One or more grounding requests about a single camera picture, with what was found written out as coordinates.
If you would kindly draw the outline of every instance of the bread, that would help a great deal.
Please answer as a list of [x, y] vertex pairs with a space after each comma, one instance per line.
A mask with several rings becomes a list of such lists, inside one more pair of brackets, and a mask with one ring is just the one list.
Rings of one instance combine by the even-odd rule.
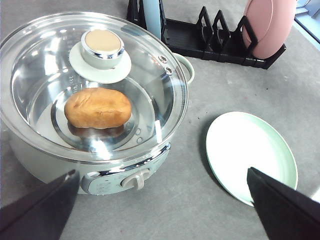
[[69, 97], [64, 114], [76, 128], [117, 128], [130, 118], [131, 104], [117, 90], [85, 88]]

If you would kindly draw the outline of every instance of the stainless steel rim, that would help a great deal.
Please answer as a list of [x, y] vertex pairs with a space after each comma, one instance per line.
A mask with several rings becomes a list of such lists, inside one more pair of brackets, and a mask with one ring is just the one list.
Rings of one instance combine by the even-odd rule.
[[124, 50], [125, 50], [125, 44], [122, 41], [122, 39], [115, 34], [114, 32], [112, 32], [114, 35], [116, 35], [116, 37], [120, 40], [120, 48], [117, 50], [117, 52], [113, 53], [113, 54], [103, 54], [100, 52], [96, 52], [94, 50], [92, 50], [86, 43], [86, 36], [90, 31], [85, 32], [82, 37], [81, 37], [81, 45], [84, 48], [85, 51], [87, 51], [88, 53], [90, 53], [91, 55], [99, 58], [99, 59], [116, 59], [119, 55], [121, 55]]

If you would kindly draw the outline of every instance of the black dish rack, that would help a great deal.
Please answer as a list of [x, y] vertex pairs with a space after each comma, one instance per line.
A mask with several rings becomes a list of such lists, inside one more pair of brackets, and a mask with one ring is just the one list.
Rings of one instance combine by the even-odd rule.
[[[202, 7], [196, 24], [166, 18], [162, 0], [159, 0], [159, 9], [161, 41], [172, 52], [183, 56], [268, 69], [287, 49], [283, 44], [269, 58], [258, 59], [252, 56], [258, 40], [246, 16], [241, 18], [235, 31], [229, 31], [221, 10], [211, 25], [205, 6]], [[147, 30], [142, 0], [129, 0], [126, 19]], [[243, 27], [251, 40], [248, 48], [242, 39]]]

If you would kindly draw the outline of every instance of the electric hot pot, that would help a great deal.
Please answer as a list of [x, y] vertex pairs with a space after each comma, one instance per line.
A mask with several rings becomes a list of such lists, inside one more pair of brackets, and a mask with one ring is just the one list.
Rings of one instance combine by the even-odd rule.
[[[78, 74], [72, 67], [71, 50], [94, 29], [111, 31], [121, 39], [127, 63], [119, 63], [110, 70], [113, 75], [105, 77], [127, 71], [124, 78], [95, 81], [93, 76], [105, 70]], [[155, 36], [113, 16], [65, 12], [16, 29], [0, 51], [1, 119], [17, 159], [35, 177], [48, 183], [76, 169], [79, 193], [106, 195], [141, 189], [165, 161], [188, 105], [188, 83], [180, 62], [189, 71], [189, 81], [194, 71]], [[81, 55], [74, 59], [81, 60]], [[96, 87], [128, 97], [131, 117], [120, 129], [79, 130], [66, 119], [67, 99]]]

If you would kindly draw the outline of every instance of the countertop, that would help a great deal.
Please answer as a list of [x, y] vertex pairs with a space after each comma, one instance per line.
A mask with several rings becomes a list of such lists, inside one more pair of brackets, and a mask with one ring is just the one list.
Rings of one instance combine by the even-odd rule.
[[[202, 6], [213, 20], [221, 9], [230, 30], [246, 0], [164, 0], [167, 18], [195, 23]], [[125, 18], [127, 0], [1, 1], [1, 39], [40, 16], [92, 11]], [[296, 160], [298, 187], [312, 196], [320, 187], [320, 51], [294, 27], [287, 50], [268, 69], [188, 57], [195, 69], [187, 114], [171, 142], [167, 160], [140, 191], [78, 195], [61, 240], [264, 240], [267, 235], [253, 207], [229, 195], [213, 176], [205, 138], [219, 115], [256, 115], [287, 141]], [[1, 205], [42, 183], [17, 161], [1, 139]]]

